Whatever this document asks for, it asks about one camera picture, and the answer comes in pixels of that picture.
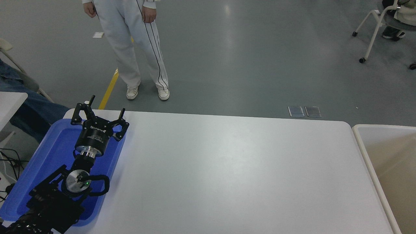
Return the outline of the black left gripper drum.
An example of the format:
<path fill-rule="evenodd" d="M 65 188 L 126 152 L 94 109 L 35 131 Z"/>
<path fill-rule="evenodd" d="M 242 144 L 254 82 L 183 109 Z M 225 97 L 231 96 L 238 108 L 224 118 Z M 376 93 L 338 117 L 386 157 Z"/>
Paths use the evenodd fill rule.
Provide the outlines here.
<path fill-rule="evenodd" d="M 81 152 L 91 147 L 99 153 L 105 153 L 111 136 L 113 136 L 113 127 L 110 121 L 103 118 L 85 120 L 82 123 L 82 131 L 75 144 L 75 150 Z"/>

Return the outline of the person's right hand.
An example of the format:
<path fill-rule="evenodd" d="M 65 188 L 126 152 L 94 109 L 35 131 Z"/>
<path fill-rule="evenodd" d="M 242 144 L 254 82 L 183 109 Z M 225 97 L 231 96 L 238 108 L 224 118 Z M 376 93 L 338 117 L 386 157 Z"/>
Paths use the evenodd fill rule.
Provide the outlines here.
<path fill-rule="evenodd" d="M 86 2 L 82 4 L 84 12 L 90 17 L 94 18 L 97 13 L 93 2 Z"/>

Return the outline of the person's left hand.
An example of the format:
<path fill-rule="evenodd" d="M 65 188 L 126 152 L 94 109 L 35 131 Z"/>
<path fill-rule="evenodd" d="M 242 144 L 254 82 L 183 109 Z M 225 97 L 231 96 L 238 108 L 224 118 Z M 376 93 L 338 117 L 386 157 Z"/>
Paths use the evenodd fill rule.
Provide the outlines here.
<path fill-rule="evenodd" d="M 142 7 L 141 14 L 144 23 L 152 23 L 155 21 L 157 17 L 157 10 L 144 6 Z"/>

